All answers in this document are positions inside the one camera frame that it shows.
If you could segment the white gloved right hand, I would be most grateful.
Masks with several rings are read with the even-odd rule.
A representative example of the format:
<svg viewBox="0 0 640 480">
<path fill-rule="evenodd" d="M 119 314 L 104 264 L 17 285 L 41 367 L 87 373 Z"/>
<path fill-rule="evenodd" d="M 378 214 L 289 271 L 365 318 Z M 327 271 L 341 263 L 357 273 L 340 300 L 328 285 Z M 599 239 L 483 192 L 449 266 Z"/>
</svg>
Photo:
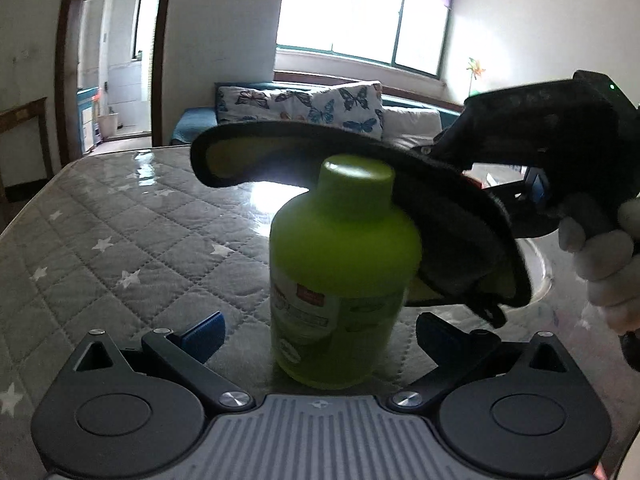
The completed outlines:
<svg viewBox="0 0 640 480">
<path fill-rule="evenodd" d="M 578 278 L 587 283 L 588 301 L 611 330 L 639 330 L 639 199 L 627 200 L 617 214 L 620 228 L 591 238 L 573 218 L 559 225 L 559 245 L 573 255 Z"/>
</svg>

